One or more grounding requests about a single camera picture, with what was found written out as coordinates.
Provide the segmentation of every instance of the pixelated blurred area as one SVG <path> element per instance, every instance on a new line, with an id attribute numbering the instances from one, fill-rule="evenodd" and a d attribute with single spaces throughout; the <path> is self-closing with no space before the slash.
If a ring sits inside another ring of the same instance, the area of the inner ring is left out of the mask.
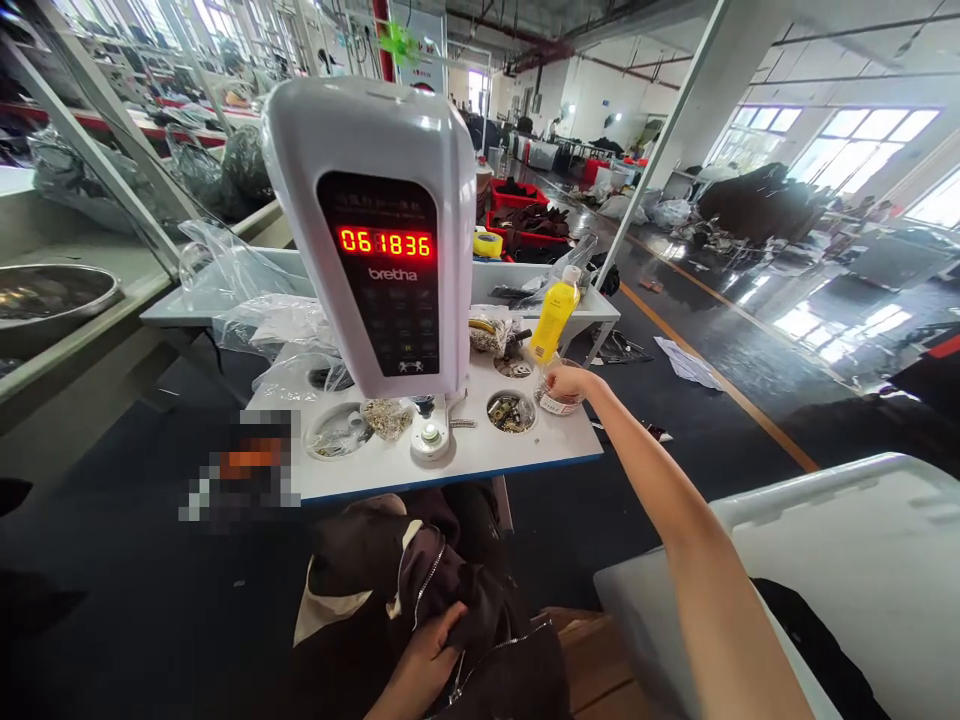
<path id="1" fill-rule="evenodd" d="M 284 511 L 300 506 L 300 496 L 290 491 L 293 438 L 299 438 L 299 413 L 239 413 L 226 447 L 211 451 L 190 480 L 178 518 L 205 523 L 217 534 L 291 519 Z"/>

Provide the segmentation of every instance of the yellow plastic bottle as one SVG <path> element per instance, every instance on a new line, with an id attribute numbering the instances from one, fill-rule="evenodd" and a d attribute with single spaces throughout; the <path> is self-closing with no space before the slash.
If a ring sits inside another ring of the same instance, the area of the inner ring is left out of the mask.
<path id="1" fill-rule="evenodd" d="M 543 299 L 540 321 L 530 340 L 530 352 L 538 363 L 549 362 L 557 352 L 563 328 L 580 302 L 579 280 L 580 268 L 568 265 L 563 269 L 561 281 L 550 288 Z"/>

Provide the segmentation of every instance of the stainless steel bowl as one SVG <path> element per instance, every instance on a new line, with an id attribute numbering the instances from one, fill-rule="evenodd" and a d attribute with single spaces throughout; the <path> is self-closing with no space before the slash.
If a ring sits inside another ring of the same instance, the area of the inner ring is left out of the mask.
<path id="1" fill-rule="evenodd" d="M 29 360 L 122 297 L 120 280 L 100 268 L 0 267 L 0 358 Z"/>

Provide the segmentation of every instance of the red crate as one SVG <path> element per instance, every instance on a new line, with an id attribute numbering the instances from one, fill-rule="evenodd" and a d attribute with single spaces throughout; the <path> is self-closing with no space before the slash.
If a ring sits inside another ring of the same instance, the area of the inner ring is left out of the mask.
<path id="1" fill-rule="evenodd" d="M 495 228 L 493 227 L 493 211 L 487 213 L 487 232 L 496 233 L 504 240 L 507 239 L 507 231 L 504 228 Z M 552 245 L 557 242 L 566 242 L 566 238 L 555 238 L 552 235 L 537 235 L 536 233 L 520 233 L 520 242 L 524 245 L 538 245 L 540 247 L 544 245 Z"/>
<path id="2" fill-rule="evenodd" d="M 493 194 L 493 200 L 490 203 L 490 206 L 494 210 L 499 210 L 502 207 L 518 207 L 524 208 L 527 205 L 533 205 L 533 203 L 542 203 L 547 205 L 550 201 L 547 199 L 547 196 L 540 192 L 540 189 L 535 185 L 530 185 L 528 183 L 517 183 L 517 187 L 521 190 L 526 190 L 530 192 L 531 190 L 537 191 L 536 198 L 522 198 L 518 195 L 501 195 L 497 192 L 498 187 L 503 187 L 507 184 L 506 180 L 491 180 L 490 181 L 490 191 Z"/>
<path id="3" fill-rule="evenodd" d="M 583 166 L 583 182 L 593 185 L 597 181 L 597 170 L 602 167 L 610 167 L 610 162 L 588 158 L 586 165 Z"/>

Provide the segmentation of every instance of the yellow tape roll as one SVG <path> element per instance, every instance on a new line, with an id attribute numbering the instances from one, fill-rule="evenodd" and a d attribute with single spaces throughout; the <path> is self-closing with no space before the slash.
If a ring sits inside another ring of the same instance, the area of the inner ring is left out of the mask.
<path id="1" fill-rule="evenodd" d="M 503 238 L 496 233 L 475 232 L 473 254 L 480 257 L 499 258 L 503 252 Z"/>

